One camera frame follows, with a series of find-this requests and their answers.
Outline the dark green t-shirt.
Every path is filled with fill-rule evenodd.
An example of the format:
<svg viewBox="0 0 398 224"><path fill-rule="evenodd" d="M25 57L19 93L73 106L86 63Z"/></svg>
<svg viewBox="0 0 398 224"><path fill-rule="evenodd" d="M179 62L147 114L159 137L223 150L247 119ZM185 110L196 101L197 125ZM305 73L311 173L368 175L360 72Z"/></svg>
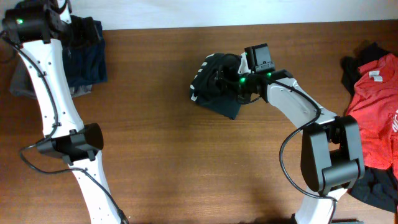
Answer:
<svg viewBox="0 0 398 224"><path fill-rule="evenodd" d="M199 106L234 120L241 105L234 97L222 95L215 84L216 66L220 64L222 55L214 53L205 57L190 84L190 99Z"/></svg>

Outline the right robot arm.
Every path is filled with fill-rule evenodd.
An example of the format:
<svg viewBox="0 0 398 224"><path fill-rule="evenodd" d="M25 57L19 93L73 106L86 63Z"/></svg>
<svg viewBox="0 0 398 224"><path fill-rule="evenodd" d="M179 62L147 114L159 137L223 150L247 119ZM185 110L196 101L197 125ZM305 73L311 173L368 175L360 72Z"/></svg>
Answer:
<svg viewBox="0 0 398 224"><path fill-rule="evenodd" d="M279 164L290 184L303 194L293 223L332 223L339 199L364 175L364 157L358 122L352 116L338 116L309 96L286 70L273 70L266 63L255 65L246 54L237 57L239 68L225 65L216 80L248 102L255 93L277 108L295 126L279 149ZM299 187L284 163L289 141L302 135L300 169L307 185Z"/></svg>

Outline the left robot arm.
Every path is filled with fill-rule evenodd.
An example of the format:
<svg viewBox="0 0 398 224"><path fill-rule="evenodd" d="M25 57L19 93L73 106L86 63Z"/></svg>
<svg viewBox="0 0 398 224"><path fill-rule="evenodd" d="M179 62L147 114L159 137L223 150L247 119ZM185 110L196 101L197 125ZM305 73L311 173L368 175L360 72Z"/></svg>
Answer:
<svg viewBox="0 0 398 224"><path fill-rule="evenodd" d="M103 134L99 124L84 124L67 83L65 47L100 42L92 17L72 15L69 1L21 1L5 12L2 38L24 62L39 103L43 139L33 147L61 159L80 186L92 223L128 223L113 199L103 170Z"/></svg>

